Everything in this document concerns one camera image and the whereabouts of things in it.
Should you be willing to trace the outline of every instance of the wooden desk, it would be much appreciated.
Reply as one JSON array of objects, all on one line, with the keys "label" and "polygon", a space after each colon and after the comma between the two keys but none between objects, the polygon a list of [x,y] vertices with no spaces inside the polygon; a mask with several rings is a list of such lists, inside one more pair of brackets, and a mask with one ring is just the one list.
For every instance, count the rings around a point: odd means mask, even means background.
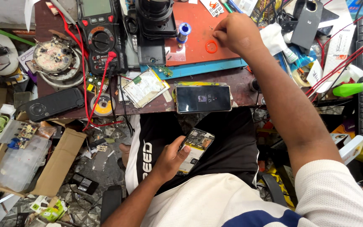
[{"label": "wooden desk", "polygon": [[[35,4],[35,15],[36,15],[36,39],[40,42],[45,42],[51,40],[53,32],[59,32],[62,34],[66,34],[63,26],[62,18],[57,15],[54,16],[50,9],[46,6],[46,0],[39,1]],[[70,28],[74,34],[77,34],[75,29]],[[174,81],[203,81],[203,82],[224,82],[228,84],[231,88],[231,93],[233,96],[233,100],[237,103],[238,106],[254,106],[256,92],[253,92],[249,89],[249,81],[254,78],[253,75],[246,69],[240,70],[229,69],[222,71],[215,71],[210,73],[198,74],[193,76],[187,76],[183,78],[177,79],[169,79],[166,80],[171,93],[174,89]],[[40,76],[38,76],[38,95],[39,97],[43,97],[49,94],[54,93],[54,89],[50,87]],[[117,77],[112,78],[112,91],[113,93],[117,90]],[[124,108],[123,105],[118,103],[118,98],[115,94],[112,94],[113,98],[116,100],[116,115],[123,115]],[[93,98],[93,94],[88,92],[88,108],[89,113],[92,111],[90,109],[90,101]],[[175,111],[175,103],[173,101],[166,102],[164,97],[161,95],[151,101],[144,108],[136,109],[132,104],[126,105],[127,114],[144,114],[144,113],[156,113],[156,112],[165,112],[165,111]],[[58,116],[58,119],[65,118],[85,118],[86,113],[84,108],[80,108],[71,112],[68,112],[62,116]]]}]

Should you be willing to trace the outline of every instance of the red repair mat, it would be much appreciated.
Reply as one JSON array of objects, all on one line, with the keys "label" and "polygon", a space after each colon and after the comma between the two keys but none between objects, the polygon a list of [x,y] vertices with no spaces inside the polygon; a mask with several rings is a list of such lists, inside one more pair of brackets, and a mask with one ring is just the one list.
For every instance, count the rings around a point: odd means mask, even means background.
[{"label": "red repair mat", "polygon": [[[167,66],[239,57],[227,47],[221,47],[219,41],[212,36],[217,24],[228,15],[225,8],[224,13],[221,13],[219,17],[212,17],[200,0],[198,0],[197,4],[175,2],[173,13],[177,27],[182,22],[189,23],[191,33],[188,35],[187,42],[182,44],[181,48],[178,47],[176,38],[165,39],[165,52],[167,53],[170,50],[166,55]],[[218,46],[218,50],[214,54],[208,53],[205,49],[209,40],[214,40]],[[215,45],[209,44],[208,49],[215,51]]]}]

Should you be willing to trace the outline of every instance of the black shorts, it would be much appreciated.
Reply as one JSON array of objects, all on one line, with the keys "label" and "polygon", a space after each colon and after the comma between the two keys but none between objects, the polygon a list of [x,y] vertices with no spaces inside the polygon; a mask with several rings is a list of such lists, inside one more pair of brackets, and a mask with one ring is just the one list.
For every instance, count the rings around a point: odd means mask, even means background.
[{"label": "black shorts", "polygon": [[[129,193],[152,170],[164,146],[184,135],[174,113],[142,114],[133,126],[136,133],[125,175]],[[256,188],[259,151],[250,109],[210,113],[195,127],[214,134],[214,142],[187,176],[176,175],[162,185],[157,195],[195,176],[214,173],[233,174]]]}]

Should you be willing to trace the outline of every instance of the wall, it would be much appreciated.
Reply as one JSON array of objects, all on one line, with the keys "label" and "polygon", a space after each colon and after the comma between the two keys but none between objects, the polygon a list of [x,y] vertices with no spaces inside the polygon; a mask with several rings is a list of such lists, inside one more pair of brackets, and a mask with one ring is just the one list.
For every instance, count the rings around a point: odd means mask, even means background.
[{"label": "wall", "polygon": [[0,0],[0,28],[26,28],[25,8],[26,0]]}]

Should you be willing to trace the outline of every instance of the solder wire spool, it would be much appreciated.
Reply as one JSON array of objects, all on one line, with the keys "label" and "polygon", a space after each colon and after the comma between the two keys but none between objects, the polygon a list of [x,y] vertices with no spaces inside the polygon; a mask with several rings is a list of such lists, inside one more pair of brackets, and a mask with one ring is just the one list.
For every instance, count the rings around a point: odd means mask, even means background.
[{"label": "solder wire spool", "polygon": [[176,40],[179,43],[185,43],[187,42],[187,36],[191,33],[191,26],[186,23],[183,22],[179,25],[179,34],[176,37]]},{"label": "solder wire spool", "polygon": [[[90,102],[90,108],[93,110],[93,105],[95,105],[97,96],[93,97],[92,101]],[[99,116],[108,116],[113,111],[111,109],[111,105],[113,104],[113,109],[116,108],[116,102],[112,98],[110,100],[110,95],[108,94],[102,94],[99,98],[98,104],[96,105],[95,113]]]}]

